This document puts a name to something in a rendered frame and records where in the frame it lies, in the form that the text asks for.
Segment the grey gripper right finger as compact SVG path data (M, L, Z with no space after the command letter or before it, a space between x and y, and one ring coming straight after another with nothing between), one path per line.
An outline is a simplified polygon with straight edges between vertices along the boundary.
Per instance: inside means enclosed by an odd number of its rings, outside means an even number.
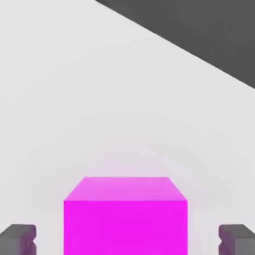
M219 255L255 255L255 233L244 224L219 226Z

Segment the small magenta cube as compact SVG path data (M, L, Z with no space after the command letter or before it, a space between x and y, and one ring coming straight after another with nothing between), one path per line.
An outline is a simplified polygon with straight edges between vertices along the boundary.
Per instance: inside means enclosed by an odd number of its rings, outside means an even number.
M85 177L64 200L64 255L188 255L188 202L168 177Z

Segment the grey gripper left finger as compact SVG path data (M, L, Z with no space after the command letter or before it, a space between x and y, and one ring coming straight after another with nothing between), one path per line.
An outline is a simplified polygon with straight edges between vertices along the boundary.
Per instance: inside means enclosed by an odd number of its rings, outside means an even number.
M11 224L0 233L0 255L37 255L36 226Z

